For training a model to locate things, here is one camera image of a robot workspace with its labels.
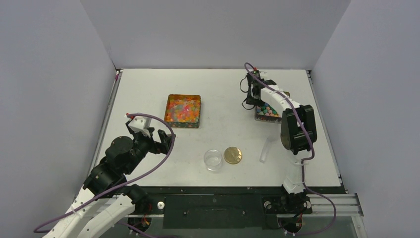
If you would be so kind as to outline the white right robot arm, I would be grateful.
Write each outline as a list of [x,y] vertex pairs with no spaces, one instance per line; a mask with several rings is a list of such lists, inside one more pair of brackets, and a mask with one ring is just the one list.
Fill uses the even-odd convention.
[[291,212],[299,206],[295,194],[306,190],[305,164],[315,157],[317,130],[314,109],[311,105],[303,105],[291,99],[273,80],[264,80],[258,70],[247,73],[246,79],[246,104],[254,107],[268,104],[281,112],[278,136],[293,158],[290,159],[291,167],[282,185],[288,193],[280,197],[279,205],[284,211]]

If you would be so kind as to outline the clear round plastic container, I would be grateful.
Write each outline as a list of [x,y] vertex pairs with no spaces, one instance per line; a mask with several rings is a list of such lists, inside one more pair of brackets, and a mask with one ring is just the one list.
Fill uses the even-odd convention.
[[208,150],[204,154],[203,161],[209,171],[216,172],[222,167],[222,154],[218,150]]

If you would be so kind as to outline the tin of pastel star candies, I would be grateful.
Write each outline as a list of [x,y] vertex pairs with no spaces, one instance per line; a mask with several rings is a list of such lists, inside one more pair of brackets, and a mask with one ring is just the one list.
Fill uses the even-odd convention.
[[276,110],[276,108],[272,107],[270,104],[262,100],[262,96],[268,96],[269,94],[273,94],[270,90],[262,90],[260,101],[258,105],[255,106],[254,109],[254,118],[257,121],[263,121],[263,122],[272,122],[272,123],[281,123],[282,120],[282,114],[283,111],[287,108],[290,108],[290,105],[285,101],[283,97],[278,95],[277,93],[274,93],[275,96],[277,96],[280,99],[280,107],[279,110]]

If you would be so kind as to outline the clear plastic scoop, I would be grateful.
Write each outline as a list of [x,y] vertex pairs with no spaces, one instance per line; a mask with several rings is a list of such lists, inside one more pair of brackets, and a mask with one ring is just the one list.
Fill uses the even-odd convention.
[[265,141],[265,143],[264,143],[264,145],[263,145],[263,148],[262,148],[261,154],[260,154],[259,161],[260,161],[261,163],[265,163],[265,162],[266,162],[266,159],[267,159],[267,156],[268,156],[268,153],[269,153],[270,147],[271,147],[271,145],[272,145],[272,142],[273,142],[273,139],[269,136],[269,137],[266,139],[266,141]]

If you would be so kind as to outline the tin of translucent star candies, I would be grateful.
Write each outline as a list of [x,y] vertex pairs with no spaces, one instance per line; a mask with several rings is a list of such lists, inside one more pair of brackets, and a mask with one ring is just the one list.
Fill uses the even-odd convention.
[[170,94],[164,120],[173,128],[199,128],[201,104],[200,95]]

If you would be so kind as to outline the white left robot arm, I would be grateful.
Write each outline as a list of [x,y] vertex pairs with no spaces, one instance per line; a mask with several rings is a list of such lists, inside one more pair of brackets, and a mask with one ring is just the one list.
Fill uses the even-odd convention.
[[169,156],[174,134],[158,130],[159,142],[153,140],[154,128],[131,131],[132,138],[120,136],[106,150],[83,183],[77,197],[47,238],[97,238],[117,221],[133,212],[151,210],[147,193],[128,181],[148,153]]

